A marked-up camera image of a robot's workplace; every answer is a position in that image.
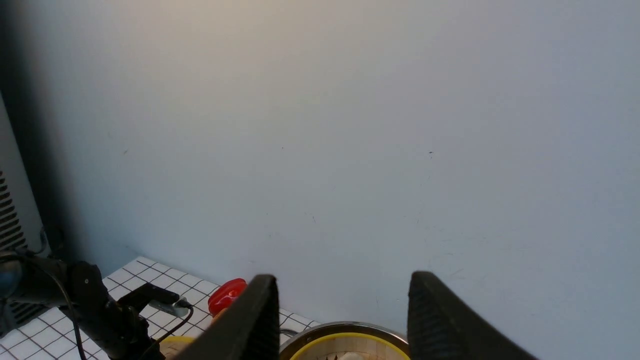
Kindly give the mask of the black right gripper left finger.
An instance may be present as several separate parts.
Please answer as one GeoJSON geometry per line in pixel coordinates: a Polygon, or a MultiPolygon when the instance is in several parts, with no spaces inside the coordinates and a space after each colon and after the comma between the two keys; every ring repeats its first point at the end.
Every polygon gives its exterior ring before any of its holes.
{"type": "Polygon", "coordinates": [[[233,302],[176,360],[278,360],[280,314],[277,279],[256,275],[233,302]]]}

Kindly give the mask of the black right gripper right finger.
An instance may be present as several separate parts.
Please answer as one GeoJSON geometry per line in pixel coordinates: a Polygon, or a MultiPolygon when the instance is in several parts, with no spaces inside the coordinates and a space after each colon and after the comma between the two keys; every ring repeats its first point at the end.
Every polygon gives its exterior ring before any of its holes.
{"type": "Polygon", "coordinates": [[[412,360],[534,360],[471,309],[438,276],[411,275],[407,344],[412,360]]]}

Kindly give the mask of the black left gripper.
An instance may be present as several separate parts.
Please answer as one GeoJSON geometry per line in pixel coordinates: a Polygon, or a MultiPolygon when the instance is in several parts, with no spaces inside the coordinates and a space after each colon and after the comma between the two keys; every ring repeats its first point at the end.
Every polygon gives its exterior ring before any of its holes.
{"type": "Polygon", "coordinates": [[[71,300],[61,312],[111,360],[164,360],[160,344],[148,333],[149,322],[137,311],[118,304],[96,265],[66,265],[60,278],[71,300]]]}

